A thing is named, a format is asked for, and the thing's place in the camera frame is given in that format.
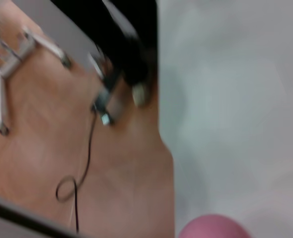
pink object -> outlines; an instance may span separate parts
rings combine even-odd
[[[221,215],[206,215],[192,220],[179,238],[251,238],[237,222]]]

black cable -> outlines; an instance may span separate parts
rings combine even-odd
[[[87,176],[87,173],[88,173],[88,169],[89,169],[89,165],[90,165],[90,158],[91,158],[91,141],[92,141],[92,135],[93,135],[93,131],[94,131],[94,127],[95,127],[95,124],[96,124],[96,120],[97,120],[97,112],[96,111],[93,111],[94,112],[94,118],[92,120],[92,124],[91,124],[91,129],[90,129],[90,134],[89,134],[89,142],[88,142],[88,159],[87,159],[87,165],[86,165],[86,168],[79,180],[79,182],[77,183],[76,182],[76,179],[74,178],[74,176],[66,176],[64,177],[60,182],[59,184],[57,185],[57,188],[56,188],[56,199],[59,201],[59,202],[66,202],[68,201],[69,199],[72,198],[72,196],[74,195],[75,197],[75,218],[76,218],[76,231],[77,233],[79,232],[79,222],[78,222],[78,203],[77,203],[77,191],[79,190],[79,188],[82,186],[86,176]],[[67,194],[66,196],[64,197],[59,197],[58,193],[59,193],[59,189],[61,188],[61,186],[66,183],[66,182],[73,182],[73,185],[74,185],[74,190],[71,191],[69,194]]]

black wire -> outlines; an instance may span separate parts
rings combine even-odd
[[[96,120],[97,120],[97,112],[94,111],[94,118],[92,120],[90,134],[89,134],[87,165],[86,165],[86,168],[85,168],[79,182],[78,183],[76,182],[76,179],[74,178],[74,176],[66,176],[59,182],[59,184],[57,185],[57,188],[56,188],[56,199],[59,202],[66,202],[69,199],[71,199],[73,195],[75,197],[75,218],[76,218],[76,231],[77,231],[77,233],[79,232],[77,191],[82,186],[82,184],[87,176],[87,173],[88,173],[88,169],[89,169],[89,165],[90,165],[90,158],[91,158],[91,141],[92,141],[92,135],[93,135],[94,127],[96,124]],[[59,193],[59,189],[61,188],[61,186],[64,183],[70,182],[70,181],[73,182],[74,190],[71,191],[69,194],[67,194],[64,197],[59,197],[58,193]]]

wooden surface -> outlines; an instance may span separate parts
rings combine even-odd
[[[21,24],[40,32],[11,2],[0,9],[0,21],[13,47]],[[42,48],[9,79],[11,133],[0,136],[2,198],[75,228],[73,199],[58,203],[55,188],[64,176],[82,174],[89,108],[99,87],[95,73],[77,65],[67,71]],[[135,108],[123,83],[116,95],[128,100],[114,127],[97,120],[89,173],[78,193],[80,231],[96,238],[172,238],[173,162],[157,129],[157,87],[144,109]]]

pink ball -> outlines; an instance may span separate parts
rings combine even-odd
[[[206,215],[192,220],[179,238],[250,238],[235,221],[221,215]]]

